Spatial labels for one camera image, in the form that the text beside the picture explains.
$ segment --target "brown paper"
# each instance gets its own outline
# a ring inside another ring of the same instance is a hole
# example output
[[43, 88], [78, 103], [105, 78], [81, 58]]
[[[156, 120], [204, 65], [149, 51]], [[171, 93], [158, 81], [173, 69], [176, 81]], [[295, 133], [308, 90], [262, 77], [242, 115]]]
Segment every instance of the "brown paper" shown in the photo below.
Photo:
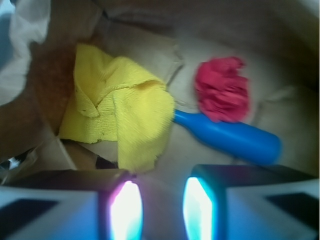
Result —
[[94, 169], [97, 155], [117, 161], [116, 142], [82, 144], [85, 149], [72, 141], [63, 145], [56, 137], [74, 90], [77, 42], [129, 57], [167, 83], [182, 66], [173, 39], [111, 22], [91, 0], [52, 0], [50, 7], [45, 41], [30, 45], [25, 88], [16, 99], [0, 106], [0, 163], [30, 150], [18, 168], [1, 172], [3, 183], [42, 170]]

